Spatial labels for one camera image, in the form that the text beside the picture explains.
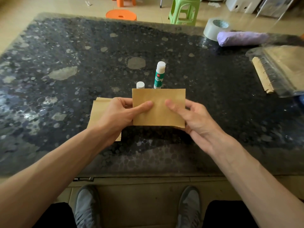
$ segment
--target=roll of tape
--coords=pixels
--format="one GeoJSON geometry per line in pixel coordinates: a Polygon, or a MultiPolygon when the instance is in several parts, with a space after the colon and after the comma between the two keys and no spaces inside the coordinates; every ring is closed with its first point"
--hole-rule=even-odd
{"type": "Polygon", "coordinates": [[[217,42],[217,34],[219,32],[230,31],[230,25],[221,19],[210,18],[204,29],[204,35],[206,38],[217,42]]]}

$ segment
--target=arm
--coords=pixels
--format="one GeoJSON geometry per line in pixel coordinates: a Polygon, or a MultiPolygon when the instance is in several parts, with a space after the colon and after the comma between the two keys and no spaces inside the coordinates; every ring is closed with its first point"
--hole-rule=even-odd
{"type": "Polygon", "coordinates": [[[130,98],[114,98],[100,121],[0,185],[0,227],[32,227],[58,195],[133,118],[152,102],[132,107],[130,98]]]}
{"type": "Polygon", "coordinates": [[[166,100],[166,105],[185,119],[185,131],[215,161],[259,227],[304,226],[304,203],[226,134],[203,105],[189,100],[186,106],[190,110],[181,109],[170,100],[166,100]]]}

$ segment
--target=purple fabric bag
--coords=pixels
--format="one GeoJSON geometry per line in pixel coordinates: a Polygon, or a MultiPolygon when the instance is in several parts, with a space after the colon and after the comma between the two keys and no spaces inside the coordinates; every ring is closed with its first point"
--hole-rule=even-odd
{"type": "Polygon", "coordinates": [[[217,41],[220,46],[258,45],[269,38],[266,33],[255,32],[219,32],[217,41]]]}

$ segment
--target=shoe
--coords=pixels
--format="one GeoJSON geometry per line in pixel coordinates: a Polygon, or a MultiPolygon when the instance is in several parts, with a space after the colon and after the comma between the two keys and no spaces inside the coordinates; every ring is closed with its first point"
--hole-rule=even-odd
{"type": "Polygon", "coordinates": [[[201,228],[202,205],[199,191],[187,186],[178,205],[176,228],[201,228]]]}
{"type": "Polygon", "coordinates": [[[93,185],[86,185],[79,189],[75,202],[75,222],[77,228],[101,228],[100,198],[93,185]]]}

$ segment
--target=black pants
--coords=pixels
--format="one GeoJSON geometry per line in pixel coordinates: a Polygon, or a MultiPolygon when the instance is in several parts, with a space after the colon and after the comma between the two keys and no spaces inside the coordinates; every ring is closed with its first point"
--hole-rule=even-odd
{"type": "MultiPolygon", "coordinates": [[[[52,204],[33,228],[58,227],[58,225],[77,228],[73,211],[67,203],[52,204]]],[[[207,207],[203,228],[228,226],[258,227],[242,201],[212,201],[207,207]]]]}

